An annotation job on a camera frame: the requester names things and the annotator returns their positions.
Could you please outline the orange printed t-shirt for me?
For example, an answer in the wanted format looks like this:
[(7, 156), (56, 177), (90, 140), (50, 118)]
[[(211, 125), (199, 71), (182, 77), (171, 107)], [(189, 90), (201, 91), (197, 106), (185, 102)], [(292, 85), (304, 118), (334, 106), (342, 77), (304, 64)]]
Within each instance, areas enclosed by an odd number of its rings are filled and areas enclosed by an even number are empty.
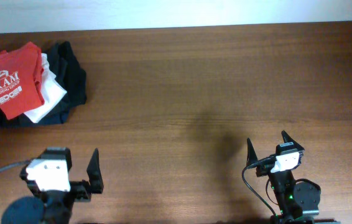
[(7, 119), (42, 106), (42, 51), (29, 42), (0, 52), (0, 109)]

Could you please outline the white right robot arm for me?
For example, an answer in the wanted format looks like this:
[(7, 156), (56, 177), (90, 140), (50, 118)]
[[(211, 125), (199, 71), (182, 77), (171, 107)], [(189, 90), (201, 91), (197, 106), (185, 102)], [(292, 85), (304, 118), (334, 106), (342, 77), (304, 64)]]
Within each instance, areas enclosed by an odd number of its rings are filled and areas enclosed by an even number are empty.
[[(259, 159), (250, 139), (247, 139), (246, 167), (241, 177), (246, 187), (271, 211), (271, 223), (276, 224), (326, 224), (337, 223), (334, 219), (316, 219), (319, 215), (321, 187), (308, 179), (295, 179), (292, 171), (302, 163), (305, 149), (292, 139), (286, 131), (281, 132), (283, 143), (276, 146), (276, 152)], [(245, 173), (256, 170), (257, 177), (268, 177), (266, 187), (275, 195), (280, 210), (277, 214), (269, 203), (248, 183)]]

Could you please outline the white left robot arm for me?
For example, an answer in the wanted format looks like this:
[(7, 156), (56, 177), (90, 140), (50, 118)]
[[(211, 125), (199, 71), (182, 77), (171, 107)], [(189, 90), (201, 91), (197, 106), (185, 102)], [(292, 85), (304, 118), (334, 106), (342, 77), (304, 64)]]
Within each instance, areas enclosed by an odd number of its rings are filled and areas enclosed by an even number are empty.
[(71, 181), (71, 168), (67, 147), (48, 147), (29, 161), (19, 177), (32, 195), (13, 201), (3, 212), (1, 223), (69, 223), (74, 203), (90, 202), (93, 194), (104, 190), (97, 148), (86, 168), (88, 180)]

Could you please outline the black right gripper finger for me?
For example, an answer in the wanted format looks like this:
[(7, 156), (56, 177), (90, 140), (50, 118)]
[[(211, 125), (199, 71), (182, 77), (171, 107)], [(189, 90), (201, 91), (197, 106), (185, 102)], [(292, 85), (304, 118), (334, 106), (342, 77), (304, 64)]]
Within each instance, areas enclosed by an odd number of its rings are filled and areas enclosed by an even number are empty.
[(253, 144), (249, 138), (247, 138), (247, 150), (248, 150), (248, 153), (247, 153), (246, 166), (248, 168), (257, 167), (257, 162), (258, 162), (257, 155), (254, 150)]
[(299, 151), (304, 151), (304, 148), (297, 141), (293, 140), (285, 130), (281, 132), (281, 135), (285, 143), (292, 142)]

